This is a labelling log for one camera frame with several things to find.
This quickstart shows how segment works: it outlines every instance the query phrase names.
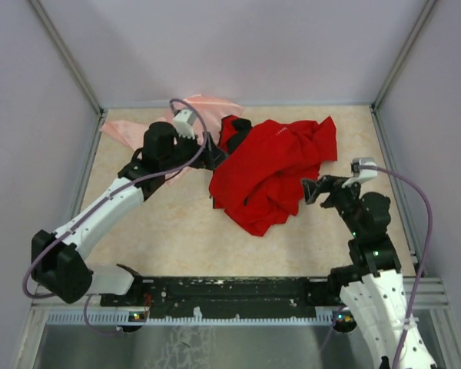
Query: white wall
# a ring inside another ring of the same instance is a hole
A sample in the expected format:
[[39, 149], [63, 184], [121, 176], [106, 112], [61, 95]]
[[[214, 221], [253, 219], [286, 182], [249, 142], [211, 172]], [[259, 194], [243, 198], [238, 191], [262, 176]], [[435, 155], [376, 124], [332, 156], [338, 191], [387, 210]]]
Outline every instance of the white wall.
[[95, 119], [27, 2], [0, 0], [0, 369], [30, 305], [31, 237], [66, 220]]
[[370, 103], [424, 0], [42, 0], [105, 107]]
[[[433, 203], [429, 269], [443, 279], [461, 329], [461, 0], [439, 2], [381, 118], [399, 170]], [[410, 203], [421, 240], [425, 210], [411, 194]]]

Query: red garment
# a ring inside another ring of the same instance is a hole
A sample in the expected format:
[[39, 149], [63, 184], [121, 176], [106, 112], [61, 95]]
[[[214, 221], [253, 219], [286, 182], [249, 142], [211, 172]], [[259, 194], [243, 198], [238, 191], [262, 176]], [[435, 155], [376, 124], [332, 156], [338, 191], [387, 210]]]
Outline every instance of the red garment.
[[[232, 121], [222, 120], [221, 142], [236, 133]], [[214, 172], [210, 193], [215, 207], [256, 236], [273, 224], [297, 215], [303, 198], [301, 178], [317, 179], [323, 161], [337, 159], [337, 129], [331, 117], [282, 125], [267, 120], [251, 129], [236, 151]]]

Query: pink cloth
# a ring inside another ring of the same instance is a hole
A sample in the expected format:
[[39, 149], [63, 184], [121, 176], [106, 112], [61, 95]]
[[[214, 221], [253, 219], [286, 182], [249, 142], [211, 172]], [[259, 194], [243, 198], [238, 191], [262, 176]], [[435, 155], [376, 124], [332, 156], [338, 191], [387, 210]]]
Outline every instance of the pink cloth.
[[[236, 105], [230, 101], [223, 100], [221, 98], [210, 98], [203, 95], [191, 96], [186, 98], [185, 101], [192, 104], [201, 114], [215, 143], [218, 143], [221, 134], [222, 118], [227, 117], [228, 115], [235, 115], [239, 117], [244, 110], [242, 106]], [[175, 104], [174, 107], [179, 109], [183, 108], [183, 105]], [[167, 112], [156, 121], [169, 121], [171, 123], [171, 110], [168, 109]], [[198, 142], [201, 143], [203, 141], [203, 127], [199, 120], [194, 123], [193, 129], [198, 135]], [[147, 125], [141, 125], [140, 123], [125, 120], [106, 121], [102, 125], [101, 131], [135, 151], [144, 144], [144, 133], [147, 131]], [[179, 175], [166, 183], [172, 185], [189, 170], [191, 170], [191, 168], [183, 169]]]

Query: gray floor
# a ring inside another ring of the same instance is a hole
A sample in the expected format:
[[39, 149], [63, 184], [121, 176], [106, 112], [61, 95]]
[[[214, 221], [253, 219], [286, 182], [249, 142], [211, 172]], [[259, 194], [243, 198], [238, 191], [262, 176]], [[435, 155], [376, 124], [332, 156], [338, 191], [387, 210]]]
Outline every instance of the gray floor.
[[[444, 365], [428, 312], [420, 332]], [[35, 369], [261, 369], [372, 368], [358, 329], [336, 334], [323, 355], [328, 327], [143, 327], [124, 337], [102, 337], [81, 325], [45, 329]]]

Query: beige surface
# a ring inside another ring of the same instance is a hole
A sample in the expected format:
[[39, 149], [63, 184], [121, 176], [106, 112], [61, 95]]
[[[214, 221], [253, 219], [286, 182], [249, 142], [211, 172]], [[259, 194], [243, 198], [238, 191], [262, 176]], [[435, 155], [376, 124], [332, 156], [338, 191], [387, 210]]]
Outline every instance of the beige surface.
[[[110, 110], [109, 120], [149, 123], [164, 109]], [[252, 107], [244, 117], [254, 124], [272, 118], [322, 121], [331, 115], [337, 125], [339, 161], [326, 163], [322, 174], [350, 174], [350, 161], [383, 157], [367, 106]], [[99, 143], [84, 206], [90, 204], [128, 163], [131, 151], [103, 135]], [[298, 216], [273, 226], [263, 238], [249, 235], [221, 210], [212, 209], [209, 171], [193, 170], [171, 187], [160, 188], [142, 206], [120, 221], [94, 249], [88, 263], [122, 263], [145, 275], [326, 276], [330, 269], [350, 264], [347, 227], [335, 210], [318, 204], [300, 206]], [[363, 186], [393, 198], [387, 176]], [[405, 275], [413, 265], [396, 206], [390, 237]]]

